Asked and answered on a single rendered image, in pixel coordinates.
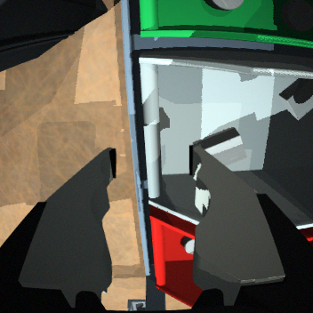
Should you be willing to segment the green open bin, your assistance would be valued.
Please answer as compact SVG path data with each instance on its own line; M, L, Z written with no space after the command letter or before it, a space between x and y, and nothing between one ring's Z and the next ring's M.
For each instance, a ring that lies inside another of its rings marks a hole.
M140 36L219 38L313 49L313 26L297 31L285 25L282 8L287 1L244 0L238 8L223 11L209 0L140 0Z

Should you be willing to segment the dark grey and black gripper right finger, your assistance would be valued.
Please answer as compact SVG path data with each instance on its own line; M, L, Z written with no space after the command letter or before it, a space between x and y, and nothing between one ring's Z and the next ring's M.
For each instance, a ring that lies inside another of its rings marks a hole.
M309 240L266 194L197 144L189 145L189 175L197 176L195 205L204 217L195 231L194 283L220 289L224 306L313 313Z

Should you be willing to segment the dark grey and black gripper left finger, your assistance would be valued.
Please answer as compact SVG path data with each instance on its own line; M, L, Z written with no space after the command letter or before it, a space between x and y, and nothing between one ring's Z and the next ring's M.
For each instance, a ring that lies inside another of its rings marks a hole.
M116 149L106 148L9 235L0 247L0 313L74 308L81 291L101 301L112 283L102 220L115 178Z

